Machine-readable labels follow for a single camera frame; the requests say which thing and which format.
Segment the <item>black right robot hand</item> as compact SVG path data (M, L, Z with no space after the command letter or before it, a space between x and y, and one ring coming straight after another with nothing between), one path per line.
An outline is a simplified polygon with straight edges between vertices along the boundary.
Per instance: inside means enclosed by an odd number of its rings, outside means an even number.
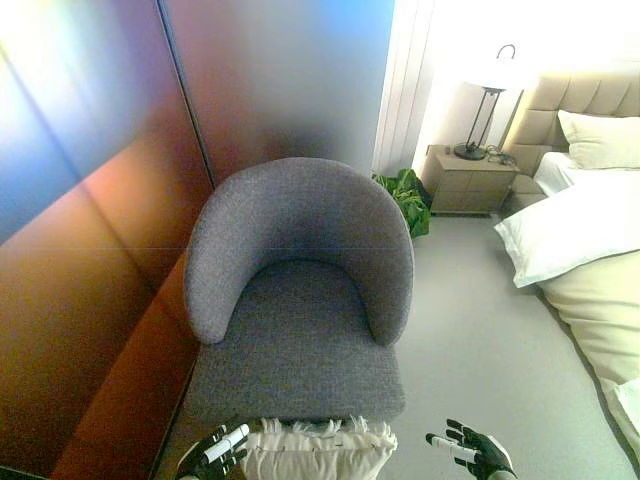
M428 445L447 452L454 463L475 479L517 479L506 448L491 435L472 429L454 419L446 420L445 436L427 433Z

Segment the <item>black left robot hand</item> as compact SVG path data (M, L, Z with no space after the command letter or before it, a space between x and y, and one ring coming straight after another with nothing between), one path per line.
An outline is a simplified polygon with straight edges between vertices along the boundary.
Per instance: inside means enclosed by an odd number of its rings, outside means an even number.
M225 479L247 456L247 424L218 426L193 444L178 462L174 479Z

